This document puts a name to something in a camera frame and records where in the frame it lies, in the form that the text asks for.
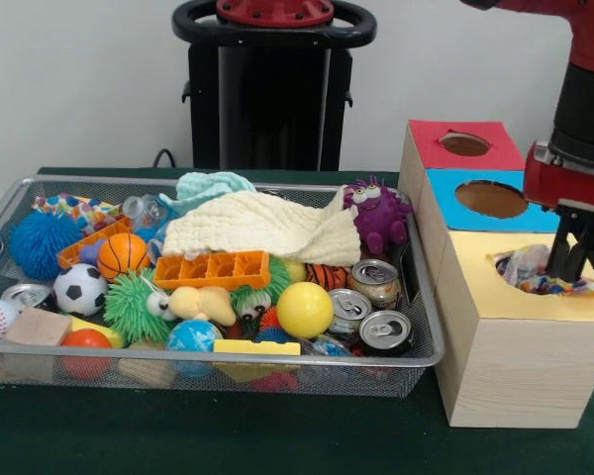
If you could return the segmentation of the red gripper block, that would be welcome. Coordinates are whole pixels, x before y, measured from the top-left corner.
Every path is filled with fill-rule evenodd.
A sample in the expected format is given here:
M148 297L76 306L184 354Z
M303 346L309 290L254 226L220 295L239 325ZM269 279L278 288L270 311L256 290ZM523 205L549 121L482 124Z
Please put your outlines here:
M578 165L558 164L558 156L547 142L537 141L526 160L523 193L531 203L556 209L558 205L594 213L594 172ZM571 248L567 237L576 244ZM561 216L550 249L546 271L565 276L569 282L580 279L588 252L594 246L594 217Z

